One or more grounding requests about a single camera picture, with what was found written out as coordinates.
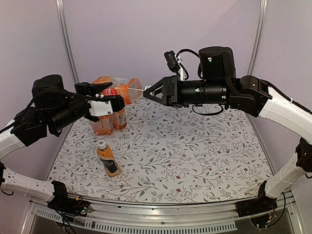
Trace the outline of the small orange black bottle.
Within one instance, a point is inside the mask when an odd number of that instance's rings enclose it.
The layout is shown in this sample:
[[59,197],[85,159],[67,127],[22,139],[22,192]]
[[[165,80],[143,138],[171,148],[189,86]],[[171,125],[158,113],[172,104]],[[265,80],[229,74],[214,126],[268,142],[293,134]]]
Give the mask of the small orange black bottle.
[[97,156],[103,163],[105,172],[109,177],[115,177],[120,174],[120,168],[115,161],[113,152],[104,140],[97,142]]

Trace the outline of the large orange juice bottle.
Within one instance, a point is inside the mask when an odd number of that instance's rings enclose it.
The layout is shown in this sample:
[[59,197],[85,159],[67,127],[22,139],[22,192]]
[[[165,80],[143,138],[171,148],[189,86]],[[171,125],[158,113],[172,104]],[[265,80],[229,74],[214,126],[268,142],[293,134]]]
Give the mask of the large orange juice bottle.
[[105,96],[120,95],[126,105],[133,104],[143,96],[144,88],[137,78],[117,78],[102,76],[93,81],[93,84],[111,82],[112,85],[104,89],[100,94]]

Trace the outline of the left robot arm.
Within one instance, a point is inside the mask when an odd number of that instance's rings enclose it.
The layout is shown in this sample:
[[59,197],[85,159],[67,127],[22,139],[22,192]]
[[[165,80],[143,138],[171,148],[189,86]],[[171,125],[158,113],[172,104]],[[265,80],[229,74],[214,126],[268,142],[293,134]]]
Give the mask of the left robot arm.
[[[48,134],[59,137],[63,128],[82,117],[97,122],[101,116],[120,111],[125,106],[122,96],[100,95],[111,85],[111,82],[77,83],[73,93],[64,89],[60,75],[35,80],[29,104],[0,131],[0,157],[28,147]],[[89,201],[82,197],[70,198],[64,183],[24,176],[3,163],[0,165],[0,190],[33,196],[45,201],[48,208],[72,216],[85,216],[92,211]]]

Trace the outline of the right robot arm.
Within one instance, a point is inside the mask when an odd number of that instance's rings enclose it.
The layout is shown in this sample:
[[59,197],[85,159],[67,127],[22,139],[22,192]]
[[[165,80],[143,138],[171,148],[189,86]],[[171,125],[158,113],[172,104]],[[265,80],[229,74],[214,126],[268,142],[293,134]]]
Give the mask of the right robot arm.
[[164,54],[173,75],[144,90],[144,97],[172,107],[217,104],[222,110],[237,109],[251,116],[271,120],[300,136],[288,163],[258,188],[257,197],[236,203],[240,217],[273,210],[276,200],[300,177],[312,170],[312,113],[283,94],[273,84],[254,76],[237,78],[233,51],[229,47],[206,47],[200,60],[199,80],[188,80],[179,55]]

